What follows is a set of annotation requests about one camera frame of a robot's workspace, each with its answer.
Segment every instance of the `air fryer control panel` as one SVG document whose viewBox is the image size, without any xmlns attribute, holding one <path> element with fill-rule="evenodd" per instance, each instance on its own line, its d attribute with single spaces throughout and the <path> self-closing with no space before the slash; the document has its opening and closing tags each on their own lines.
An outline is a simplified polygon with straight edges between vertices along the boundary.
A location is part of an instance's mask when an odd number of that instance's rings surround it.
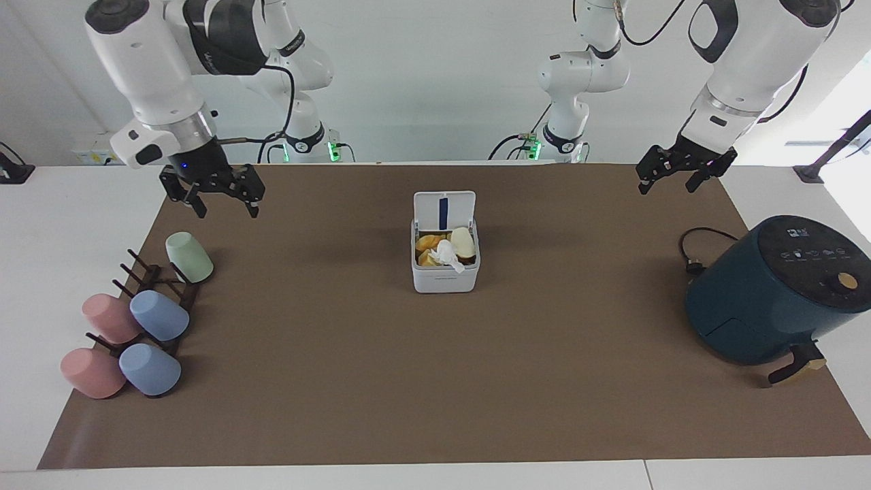
<svg viewBox="0 0 871 490">
<path fill-rule="evenodd" d="M 805 298 L 844 310 L 871 306 L 871 259 L 826 225 L 778 216 L 760 230 L 759 248 L 774 275 Z"/>
</svg>

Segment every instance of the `air fryer knob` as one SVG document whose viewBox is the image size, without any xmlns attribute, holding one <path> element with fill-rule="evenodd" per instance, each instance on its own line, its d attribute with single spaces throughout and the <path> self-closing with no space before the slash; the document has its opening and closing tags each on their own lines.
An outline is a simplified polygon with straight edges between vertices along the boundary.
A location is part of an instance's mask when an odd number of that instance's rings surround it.
<svg viewBox="0 0 871 490">
<path fill-rule="evenodd" d="M 859 288 L 859 280 L 848 272 L 841 272 L 828 280 L 829 287 L 838 294 L 848 295 Z"/>
</svg>

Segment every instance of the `power cord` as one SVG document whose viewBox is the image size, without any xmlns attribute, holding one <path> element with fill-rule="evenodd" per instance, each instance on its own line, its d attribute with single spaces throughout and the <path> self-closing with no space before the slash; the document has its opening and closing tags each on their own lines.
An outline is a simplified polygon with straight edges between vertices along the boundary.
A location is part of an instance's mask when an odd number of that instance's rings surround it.
<svg viewBox="0 0 871 490">
<path fill-rule="evenodd" d="M 542 112 L 542 117 L 538 118 L 538 121 L 536 121 L 536 125 L 532 127 L 532 130 L 530 131 L 530 133 L 532 133 L 532 134 L 536 133 L 536 130 L 538 129 L 538 125 L 540 125 L 542 123 L 542 121 L 544 120 L 544 116 L 547 115 L 547 112 L 550 110 L 551 107 L 553 107 L 553 102 L 549 103 L 547 105 L 547 107 L 544 108 L 544 112 Z"/>
<path fill-rule="evenodd" d="M 283 149 L 284 149 L 284 145 L 272 145 L 272 146 L 269 147 L 269 149 L 267 150 L 267 163 L 272 163 L 272 151 L 273 151 L 275 148 L 280 148 L 280 149 L 283 150 Z"/>
<path fill-rule="evenodd" d="M 523 136 L 522 136 L 521 134 L 512 134 L 512 135 L 509 136 L 508 138 L 506 138 L 506 139 L 500 141 L 499 144 L 496 145 L 495 148 L 493 148 L 493 151 L 490 152 L 490 156 L 487 157 L 487 160 L 493 160 L 493 157 L 496 156 L 496 152 L 499 151 L 499 148 L 505 146 L 505 144 L 508 143 L 509 141 L 511 141 L 511 140 L 522 140 L 522 139 L 523 139 Z"/>
<path fill-rule="evenodd" d="M 24 161 L 24 159 L 21 158 L 21 155 L 19 155 L 17 151 L 13 150 L 11 146 L 7 145 L 6 143 L 3 143 L 2 141 L 0 141 L 0 146 L 2 146 L 3 148 L 6 148 L 7 150 L 10 151 L 10 153 L 15 155 L 15 158 L 17 158 L 18 161 L 21 162 L 21 165 L 27 165 L 27 162 Z"/>
<path fill-rule="evenodd" d="M 686 249 L 684 248 L 684 242 L 686 241 L 686 237 L 697 231 L 708 231 L 711 233 L 716 233 L 717 235 L 724 236 L 725 238 L 732 239 L 736 242 L 738 241 L 737 236 L 728 234 L 725 231 L 720 231 L 716 228 L 696 227 L 686 230 L 680 236 L 680 239 L 678 239 L 678 249 L 680 250 L 680 256 L 683 257 L 686 261 L 686 273 L 690 276 L 700 276 L 701 273 L 705 272 L 705 270 L 707 269 L 707 267 L 702 265 L 702 262 L 694 261 L 693 259 L 691 259 L 690 256 L 686 254 Z"/>
<path fill-rule="evenodd" d="M 266 140 L 259 140 L 256 138 L 224 138 L 222 140 L 218 140 L 218 144 L 221 146 L 225 145 L 238 145 L 239 143 L 262 143 Z"/>
<path fill-rule="evenodd" d="M 354 155 L 354 147 L 353 146 L 350 146 L 348 143 L 338 143 L 335 147 L 336 148 L 347 148 L 348 150 L 351 150 L 351 160 L 353 160 L 354 163 L 357 162 L 357 156 Z"/>
<path fill-rule="evenodd" d="M 269 143 L 287 137 L 287 127 L 290 126 L 290 117 L 294 114 L 294 102 L 296 101 L 296 80 L 290 70 L 283 66 L 271 65 L 264 65 L 262 68 L 264 70 L 282 71 L 290 77 L 290 104 L 287 106 L 287 117 L 284 120 L 284 127 L 281 128 L 281 131 L 266 136 L 260 143 L 260 150 L 257 152 L 257 163 L 260 163 L 263 160 L 263 152 L 266 150 Z"/>
<path fill-rule="evenodd" d="M 584 156 L 584 163 L 586 163 L 587 160 L 590 159 L 590 152 L 593 150 L 593 147 L 590 146 L 590 143 L 587 143 L 587 142 L 585 141 L 584 143 L 581 144 L 581 151 L 584 150 L 583 146 L 586 146 L 586 147 L 587 147 L 587 154 L 586 154 L 586 156 Z"/>
<path fill-rule="evenodd" d="M 508 158 L 506 158 L 506 160 L 511 160 L 511 155 L 513 155 L 514 152 L 517 152 L 517 156 L 514 157 L 514 160 L 520 160 L 520 155 L 523 153 L 523 150 L 529 150 L 529 149 L 530 148 L 528 146 L 518 146 L 517 148 L 511 150 L 508 153 Z"/>
<path fill-rule="evenodd" d="M 805 65 L 805 67 L 801 70 L 801 75 L 799 75 L 799 83 L 795 84 L 795 88 L 793 88 L 793 93 L 789 95 L 789 99 L 784 102 L 783 106 L 778 109 L 777 112 L 775 112 L 774 114 L 760 119 L 756 122 L 756 124 L 765 124 L 766 122 L 769 122 L 772 119 L 780 116 L 787 109 L 787 107 L 789 107 L 789 105 L 793 103 L 793 100 L 795 100 L 795 96 L 799 94 L 801 86 L 805 83 L 805 78 L 807 77 L 807 68 L 809 66 L 810 65 Z"/>
<path fill-rule="evenodd" d="M 850 157 L 856 155 L 857 153 L 861 152 L 861 151 L 864 150 L 866 147 L 868 147 L 868 144 L 871 144 L 871 140 L 868 140 L 868 141 L 866 141 L 865 143 L 863 143 L 862 146 L 859 146 L 859 149 L 858 149 L 858 150 L 852 152 L 851 154 L 847 155 L 846 157 L 844 157 L 844 158 L 842 158 L 842 159 L 835 160 L 835 161 L 833 161 L 832 163 L 838 163 L 839 161 L 844 161 L 844 160 L 846 160 L 846 159 L 848 159 L 848 158 L 850 158 Z"/>
<path fill-rule="evenodd" d="M 633 46 L 646 46 L 655 41 L 656 38 L 659 37 L 659 35 L 662 34 L 663 31 L 665 31 L 665 28 L 668 27 L 668 24 L 672 22 L 674 16 L 678 15 L 680 8 L 684 6 L 684 3 L 686 3 L 686 0 L 680 0 L 680 2 L 678 2 L 678 6 L 675 7 L 674 10 L 672 10 L 672 14 L 668 16 L 668 18 L 665 20 L 665 23 L 662 24 L 662 27 L 660 27 L 659 30 L 656 31 L 656 33 L 653 34 L 653 36 L 646 41 L 635 41 L 634 39 L 629 37 L 629 34 L 626 32 L 626 24 L 623 20 L 623 6 L 620 4 L 619 0 L 614 0 L 614 11 L 617 14 L 617 23 L 620 24 L 620 31 L 623 32 L 623 37 L 626 38 L 626 41 L 629 41 L 629 44 L 632 44 Z"/>
</svg>

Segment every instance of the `white robotic arm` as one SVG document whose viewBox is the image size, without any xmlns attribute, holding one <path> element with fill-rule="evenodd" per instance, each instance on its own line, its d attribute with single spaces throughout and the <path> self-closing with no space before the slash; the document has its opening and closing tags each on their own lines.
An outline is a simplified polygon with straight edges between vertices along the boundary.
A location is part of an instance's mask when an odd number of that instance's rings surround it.
<svg viewBox="0 0 871 490">
<path fill-rule="evenodd" d="M 690 40 L 714 70 L 692 104 L 674 146 L 653 146 L 637 166 L 638 188 L 680 171 L 694 174 L 694 192 L 726 172 L 735 140 L 750 131 L 831 34 L 838 0 L 704 0 L 690 23 Z"/>
<path fill-rule="evenodd" d="M 628 0 L 621 0 L 623 7 Z M 630 67 L 620 50 L 620 29 L 614 0 L 580 0 L 577 31 L 586 51 L 568 51 L 550 57 L 539 70 L 538 81 L 550 95 L 550 118 L 537 135 L 541 158 L 577 161 L 590 107 L 583 93 L 610 92 L 629 80 Z"/>
<path fill-rule="evenodd" d="M 306 38 L 287 0 L 172 0 L 166 20 L 194 74 L 238 75 L 245 87 L 274 102 L 281 120 L 294 102 L 282 141 L 291 161 L 341 157 L 334 149 L 338 133 L 323 125 L 313 100 L 304 93 L 330 85 L 333 64 Z M 294 85 L 280 71 L 252 72 L 246 62 L 282 67 L 293 74 Z"/>
<path fill-rule="evenodd" d="M 329 85 L 333 67 L 307 42 L 286 0 L 97 0 L 85 23 L 135 115 L 112 137 L 113 149 L 131 167 L 168 157 L 171 165 L 160 175 L 167 195 L 200 217 L 206 214 L 200 193 L 228 194 L 254 217 L 265 188 L 252 166 L 228 165 L 216 113 L 193 86 L 193 74 L 239 76 L 282 115 L 293 101 L 291 124 L 267 141 L 289 142 L 296 161 L 338 160 L 314 102 L 296 92 Z"/>
</svg>

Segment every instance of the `white table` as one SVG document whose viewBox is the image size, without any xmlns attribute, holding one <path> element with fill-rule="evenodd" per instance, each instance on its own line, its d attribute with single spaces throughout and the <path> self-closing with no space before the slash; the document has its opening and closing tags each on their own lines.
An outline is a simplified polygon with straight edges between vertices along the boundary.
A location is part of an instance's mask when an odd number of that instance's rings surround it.
<svg viewBox="0 0 871 490">
<path fill-rule="evenodd" d="M 58 363 L 91 345 L 79 315 L 88 296 L 117 294 L 163 200 L 159 168 L 42 167 L 25 186 L 0 187 L 0 488 L 708 488 L 871 487 L 871 457 L 618 461 L 507 465 L 281 466 L 32 472 L 69 397 Z M 823 221 L 867 252 L 871 243 L 824 187 L 788 168 L 736 167 L 723 179 L 750 228 L 774 214 Z M 871 432 L 871 316 L 820 341 L 829 366 Z"/>
</svg>

